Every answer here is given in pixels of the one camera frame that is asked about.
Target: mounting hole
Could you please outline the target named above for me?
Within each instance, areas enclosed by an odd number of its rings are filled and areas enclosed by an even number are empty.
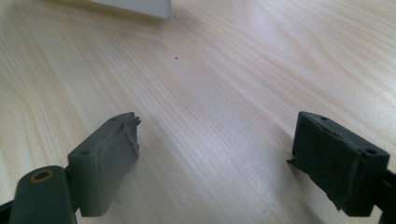
[[[40,183],[50,179],[52,176],[53,176],[53,171],[51,170],[40,171],[30,177],[30,182],[35,184]]]
[[[82,152],[81,152],[81,155],[83,155],[83,156],[88,156],[88,155],[90,155],[92,153],[92,151],[90,151],[90,150],[83,150]]]
[[[368,154],[371,154],[371,155],[375,155],[375,154],[376,154],[376,151],[373,150],[373,149],[370,149],[370,148],[367,148],[365,151],[366,151]]]

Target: black plastic part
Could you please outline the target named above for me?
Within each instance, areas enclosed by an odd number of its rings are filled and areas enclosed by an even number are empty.
[[[18,183],[9,223],[77,223],[64,168],[47,166],[25,175]]]
[[[374,190],[375,205],[384,213],[380,223],[396,223],[396,175],[387,171]]]
[[[134,113],[105,122],[67,157],[73,209],[84,217],[99,217],[116,197],[118,187],[137,160],[139,145]]]
[[[337,209],[370,216],[376,183],[387,171],[386,151],[330,119],[300,112],[292,153],[288,162],[306,172]]]
[[[0,205],[0,224],[8,224],[11,216],[12,201]]]

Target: light wood grain surface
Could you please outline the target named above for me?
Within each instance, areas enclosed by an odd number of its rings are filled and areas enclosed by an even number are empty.
[[[141,156],[121,204],[79,223],[376,223],[291,169],[297,113],[391,154],[394,1],[174,0],[174,18],[78,0],[0,1],[0,203],[108,118]]]

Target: white object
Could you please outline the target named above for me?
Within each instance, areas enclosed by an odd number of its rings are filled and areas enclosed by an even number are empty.
[[[171,18],[171,0],[90,0],[100,4],[121,7],[154,17]]]

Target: table surface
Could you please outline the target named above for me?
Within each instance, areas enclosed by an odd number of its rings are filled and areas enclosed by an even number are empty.
[[[0,1],[0,203],[134,111],[121,203],[79,223],[376,223],[290,168],[299,111],[391,154],[394,1],[174,0],[158,20],[79,0]]]

